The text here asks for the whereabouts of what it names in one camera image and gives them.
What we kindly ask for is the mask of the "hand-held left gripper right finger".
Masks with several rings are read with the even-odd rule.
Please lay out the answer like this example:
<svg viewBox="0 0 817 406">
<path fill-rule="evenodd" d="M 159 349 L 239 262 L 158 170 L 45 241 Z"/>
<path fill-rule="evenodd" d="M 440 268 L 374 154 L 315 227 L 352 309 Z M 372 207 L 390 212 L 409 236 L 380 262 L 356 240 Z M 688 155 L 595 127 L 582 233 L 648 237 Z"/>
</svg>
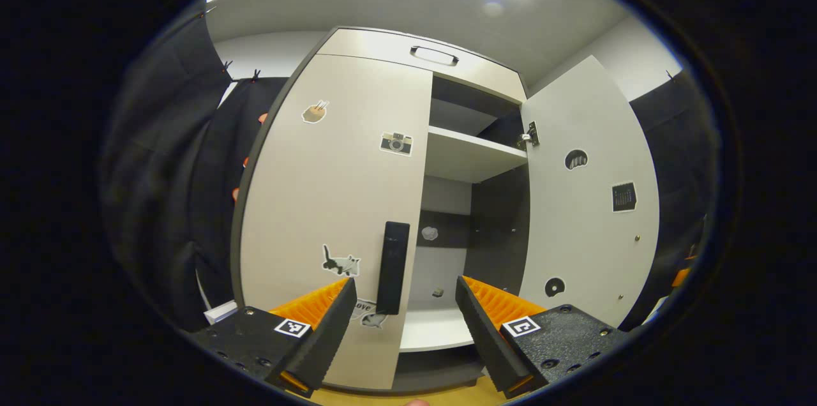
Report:
<svg viewBox="0 0 817 406">
<path fill-rule="evenodd" d="M 629 342 L 629 333 L 571 304 L 544 309 L 461 275 L 455 299 L 495 389 L 516 398 L 571 377 Z"/>
</svg>

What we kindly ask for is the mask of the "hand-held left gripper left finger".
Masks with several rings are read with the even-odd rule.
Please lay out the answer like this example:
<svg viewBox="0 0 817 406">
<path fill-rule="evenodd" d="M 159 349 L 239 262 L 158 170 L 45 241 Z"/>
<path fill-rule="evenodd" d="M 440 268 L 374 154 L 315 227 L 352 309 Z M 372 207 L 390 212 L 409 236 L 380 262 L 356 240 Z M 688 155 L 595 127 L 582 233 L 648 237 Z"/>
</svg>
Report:
<svg viewBox="0 0 817 406">
<path fill-rule="evenodd" d="M 356 303 L 355 279 L 342 278 L 273 310 L 237 308 L 190 339 L 260 382 L 310 398 L 323 386 Z"/>
</svg>

